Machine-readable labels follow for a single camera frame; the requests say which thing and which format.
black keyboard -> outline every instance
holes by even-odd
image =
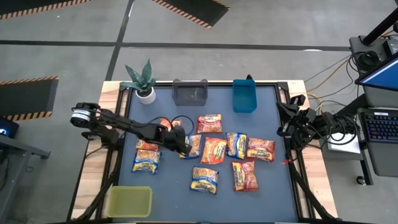
[[[359,115],[368,141],[398,143],[398,111],[368,109]]]

gray table surface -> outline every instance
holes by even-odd
[[[162,157],[156,175],[147,172],[132,173],[137,138],[126,134],[119,185],[147,185],[152,188],[154,198],[152,212],[147,218],[117,218],[126,221],[169,222],[296,222],[292,186],[287,165],[282,165],[285,147],[276,134],[280,119],[276,108],[275,90],[272,86],[258,86],[257,109],[250,114],[234,113],[232,89],[212,87],[208,89],[205,106],[176,106],[170,88],[156,88],[157,99],[150,105],[142,105],[137,97],[132,98],[130,119],[148,122],[157,116],[169,119],[184,114],[195,122],[200,114],[222,114],[224,132],[247,133],[248,137],[276,141],[273,163],[256,161],[255,175],[259,183],[257,192],[234,192],[231,162],[227,157],[222,164],[202,165],[199,159],[182,160],[176,152],[160,148]],[[183,127],[192,127],[186,118]],[[224,134],[204,134],[224,138]],[[190,190],[193,166],[218,170],[217,194],[206,194]]]

monitor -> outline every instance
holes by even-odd
[[[379,68],[361,75],[355,84],[398,91],[398,54],[381,63]]]

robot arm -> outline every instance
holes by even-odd
[[[115,129],[108,129],[107,126],[135,134],[145,142],[158,144],[171,151],[188,155],[191,146],[185,144],[185,131],[177,126],[170,131],[167,127],[155,123],[138,123],[114,114],[110,110],[101,109],[95,103],[78,103],[73,108],[70,119],[71,124],[79,128],[88,128],[99,135],[104,142],[116,145],[119,139],[119,132]]]

concrete floor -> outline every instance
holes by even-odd
[[[124,42],[348,46],[348,38],[367,34],[396,8],[393,0],[223,0],[231,10],[213,29],[204,29],[150,0],[135,0]],[[0,21],[0,40],[115,42],[128,0],[95,0],[40,14]],[[45,162],[32,160],[10,223],[62,222],[66,219],[86,141],[69,123],[76,102],[97,102],[113,47],[0,45],[0,81],[59,75],[53,116],[20,122],[18,139],[52,151]],[[142,68],[151,59],[160,80],[232,80],[248,73],[261,80],[305,80],[349,52],[302,50],[220,50],[122,48],[112,80],[127,80],[124,65]],[[310,89],[327,71],[306,83]],[[344,69],[314,94],[325,95],[349,82]],[[325,100],[347,104],[354,86]],[[311,101],[316,108],[316,101]],[[324,111],[339,105],[325,103]],[[344,220],[396,223],[398,179],[373,175],[362,187],[358,161],[325,161],[339,216]]]

